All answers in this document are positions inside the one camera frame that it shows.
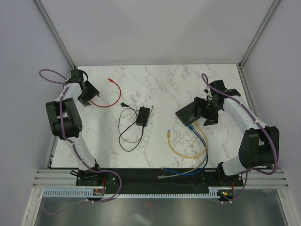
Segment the black network switch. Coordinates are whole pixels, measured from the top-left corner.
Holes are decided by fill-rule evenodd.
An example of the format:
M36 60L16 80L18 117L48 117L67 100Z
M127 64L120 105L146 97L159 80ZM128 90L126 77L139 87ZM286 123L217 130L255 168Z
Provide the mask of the black network switch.
M180 109L179 111L177 111L175 113L175 115L177 116L177 118L181 121L181 123L187 127L190 124L192 124L195 120L197 120L197 118L195 116L193 116L193 106L194 103L191 102L190 104L188 104L187 106L183 107L182 109Z

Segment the black power adapter with cord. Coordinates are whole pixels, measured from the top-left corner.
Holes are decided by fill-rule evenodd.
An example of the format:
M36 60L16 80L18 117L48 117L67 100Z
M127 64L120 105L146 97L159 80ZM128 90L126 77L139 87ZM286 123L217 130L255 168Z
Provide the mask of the black power adapter with cord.
M138 145L141 143L142 138L144 136L144 130L145 130L147 124L148 124L148 120L149 120L150 115L152 114L154 106L152 106L151 108L147 108L147 107L142 106L139 109L134 109L134 108L130 107L128 104L125 104L124 102L122 102L120 105L122 107L124 107L125 109L120 113L119 119L118 119L118 132L119 132L118 142L119 142L119 145L120 145L121 149L123 151L129 153L129 152L132 152L133 150L135 150L138 147ZM131 110L131 111L134 112L135 120L129 126L127 126L124 130L120 130L120 122L121 122L122 115L127 110ZM125 139L123 136L134 125L142 128L141 129L141 134L140 134L140 137L136 141L129 141L129 140ZM122 145L122 142L126 142L126 143L129 143L129 144L134 144L134 147L131 148L131 149L126 149Z

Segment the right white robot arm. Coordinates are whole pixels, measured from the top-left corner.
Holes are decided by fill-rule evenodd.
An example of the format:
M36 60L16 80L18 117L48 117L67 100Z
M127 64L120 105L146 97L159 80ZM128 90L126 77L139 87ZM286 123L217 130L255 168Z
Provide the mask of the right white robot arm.
M232 180L232 175L260 171L260 167L273 165L269 172L274 174L278 167L279 130L262 122L244 104L241 94L236 89L227 89L222 80L209 85L211 97L195 97L190 121L204 118L204 126L218 123L219 111L225 111L243 133L237 156L221 164L222 170L216 172L215 180L225 186Z

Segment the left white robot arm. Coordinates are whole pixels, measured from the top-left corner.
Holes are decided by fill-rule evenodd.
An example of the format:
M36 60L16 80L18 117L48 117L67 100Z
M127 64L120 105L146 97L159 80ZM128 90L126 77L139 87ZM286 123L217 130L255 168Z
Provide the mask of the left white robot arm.
M82 136L83 124L75 104L82 94L79 83L65 83L59 97L46 103L46 111L52 134L64 141L75 157L78 169L87 171L87 181L97 186L103 180L100 166L89 151Z

